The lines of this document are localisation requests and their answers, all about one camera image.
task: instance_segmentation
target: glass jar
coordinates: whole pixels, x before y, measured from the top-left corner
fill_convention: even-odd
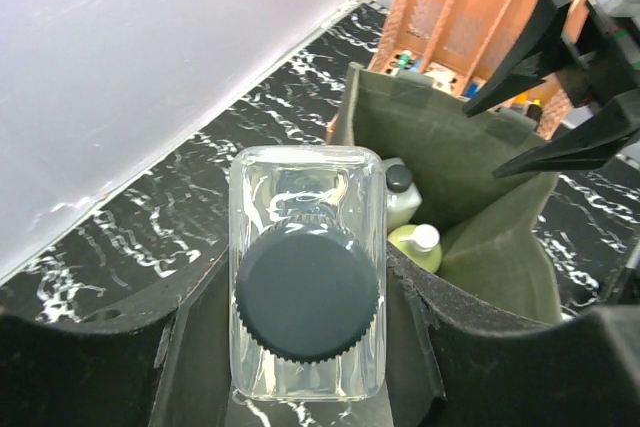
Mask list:
[[[229,342],[244,395],[357,400],[382,386],[384,182],[359,147],[254,147],[233,161]]]

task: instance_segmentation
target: white wall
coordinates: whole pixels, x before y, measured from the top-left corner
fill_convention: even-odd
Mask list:
[[[0,277],[345,0],[0,0]]]

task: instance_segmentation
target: black marble surface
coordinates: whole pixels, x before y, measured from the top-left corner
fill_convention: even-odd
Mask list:
[[[252,145],[322,143],[347,64],[368,63],[383,22],[372,7],[356,8],[0,287],[0,304],[42,322],[79,321],[178,269],[211,262],[227,243],[231,160]],[[600,300],[640,223],[639,207],[640,174],[618,160],[560,176],[535,232],[556,268],[565,313]],[[234,393],[227,425],[389,425],[382,397],[318,410]]]

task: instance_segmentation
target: black lid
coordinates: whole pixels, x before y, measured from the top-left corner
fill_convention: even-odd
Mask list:
[[[542,119],[542,107],[533,103],[529,104],[526,116],[540,123],[540,119]]]
[[[353,347],[378,306],[376,269],[343,230],[319,216],[274,225],[243,257],[238,315],[273,354],[320,362]]]
[[[406,165],[395,164],[387,168],[387,188],[391,192],[401,194],[409,190],[413,183],[413,173]]]

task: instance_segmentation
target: green fabric bag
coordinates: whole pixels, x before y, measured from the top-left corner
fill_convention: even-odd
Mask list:
[[[423,197],[412,222],[441,233],[440,277],[506,311],[559,322],[553,266],[531,232],[557,175],[492,176],[545,141],[507,112],[467,118],[463,101],[431,82],[413,72],[393,77],[352,63],[330,143],[404,160]]]

